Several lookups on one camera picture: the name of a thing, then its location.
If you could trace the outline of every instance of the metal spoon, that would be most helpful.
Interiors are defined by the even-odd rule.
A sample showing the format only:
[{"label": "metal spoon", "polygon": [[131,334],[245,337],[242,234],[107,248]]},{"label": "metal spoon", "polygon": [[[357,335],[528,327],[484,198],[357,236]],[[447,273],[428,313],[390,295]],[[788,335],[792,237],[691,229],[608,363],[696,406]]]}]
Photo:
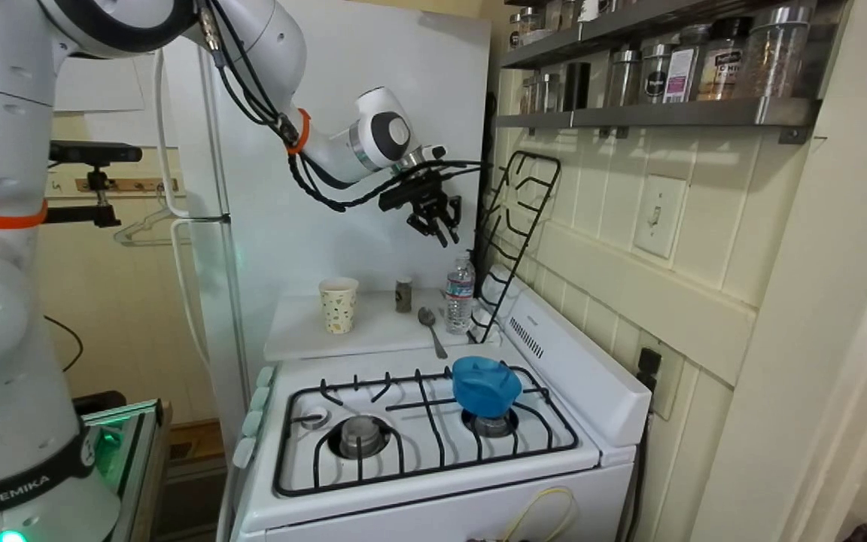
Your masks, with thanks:
[{"label": "metal spoon", "polygon": [[434,330],[434,324],[437,322],[437,317],[434,312],[423,306],[420,312],[417,312],[417,319],[427,328],[430,328],[430,335],[433,335],[433,349],[437,351],[437,357],[441,360],[447,359],[447,351],[443,349],[443,344],[440,344],[440,339],[437,339],[437,332]]}]

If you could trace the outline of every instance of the metal shelf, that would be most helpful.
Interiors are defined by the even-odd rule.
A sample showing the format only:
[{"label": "metal shelf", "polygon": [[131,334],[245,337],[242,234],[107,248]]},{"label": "metal shelf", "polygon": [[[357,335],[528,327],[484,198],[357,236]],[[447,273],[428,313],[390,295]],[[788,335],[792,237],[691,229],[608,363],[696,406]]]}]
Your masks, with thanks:
[{"label": "metal shelf", "polygon": [[579,23],[577,28],[513,49],[502,68],[540,69],[630,41],[665,34],[693,23],[746,14],[780,0],[639,0],[612,14]]},{"label": "metal shelf", "polygon": [[781,143],[801,144],[815,124],[819,99],[730,99],[581,109],[574,113],[507,114],[497,127],[626,128],[630,126],[783,126]]}]

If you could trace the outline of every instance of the water bottle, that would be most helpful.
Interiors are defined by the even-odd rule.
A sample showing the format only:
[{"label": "water bottle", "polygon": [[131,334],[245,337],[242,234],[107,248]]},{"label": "water bottle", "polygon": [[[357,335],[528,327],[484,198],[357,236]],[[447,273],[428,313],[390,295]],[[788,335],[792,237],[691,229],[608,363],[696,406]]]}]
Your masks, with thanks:
[{"label": "water bottle", "polygon": [[454,262],[447,275],[447,332],[464,335],[470,329],[470,313],[474,309],[474,266],[467,253]]}]

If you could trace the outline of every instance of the stove vent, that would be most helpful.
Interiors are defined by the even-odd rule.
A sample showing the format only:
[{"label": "stove vent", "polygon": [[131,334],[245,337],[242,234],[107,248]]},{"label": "stove vent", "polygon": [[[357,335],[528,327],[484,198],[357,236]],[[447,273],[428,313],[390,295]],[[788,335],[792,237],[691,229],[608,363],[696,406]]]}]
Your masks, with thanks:
[{"label": "stove vent", "polygon": [[524,344],[528,348],[530,348],[531,352],[534,353],[534,356],[537,356],[537,359],[544,357],[544,349],[540,347],[540,344],[537,344],[537,341],[531,336],[530,333],[527,333],[527,330],[524,329],[524,326],[520,325],[520,322],[517,321],[517,318],[510,319],[510,328],[512,328],[517,336],[520,337],[520,340],[523,340]]}]

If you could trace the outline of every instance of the yellow cable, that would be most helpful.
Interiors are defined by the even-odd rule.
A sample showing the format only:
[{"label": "yellow cable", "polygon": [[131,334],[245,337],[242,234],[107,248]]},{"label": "yellow cable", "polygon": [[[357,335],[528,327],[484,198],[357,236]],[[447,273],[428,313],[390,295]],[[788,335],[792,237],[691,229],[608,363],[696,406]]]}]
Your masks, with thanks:
[{"label": "yellow cable", "polygon": [[517,528],[520,528],[521,522],[523,522],[524,518],[527,517],[527,514],[531,512],[531,509],[534,508],[534,505],[537,504],[537,502],[540,501],[541,498],[547,497],[548,495],[554,495],[555,493],[563,493],[567,495],[570,498],[570,501],[568,501],[567,503],[567,512],[564,512],[564,518],[561,518],[561,524],[557,525],[557,528],[554,529],[554,532],[551,532],[550,535],[547,536],[547,538],[544,538],[544,542],[551,542],[558,536],[561,536],[561,533],[571,523],[568,520],[570,519],[571,512],[574,512],[574,505],[576,501],[574,500],[574,493],[572,493],[571,490],[565,487],[552,487],[550,489],[545,489],[544,491],[541,491],[539,494],[536,494],[536,496],[534,496],[534,500],[531,501],[531,503],[528,504],[526,508],[524,508],[524,511],[521,512],[519,516],[517,516],[517,519],[513,521],[512,525],[510,525],[506,534],[504,534],[503,538],[501,538],[501,541],[510,542],[510,538],[513,536],[513,533],[517,532]]}]

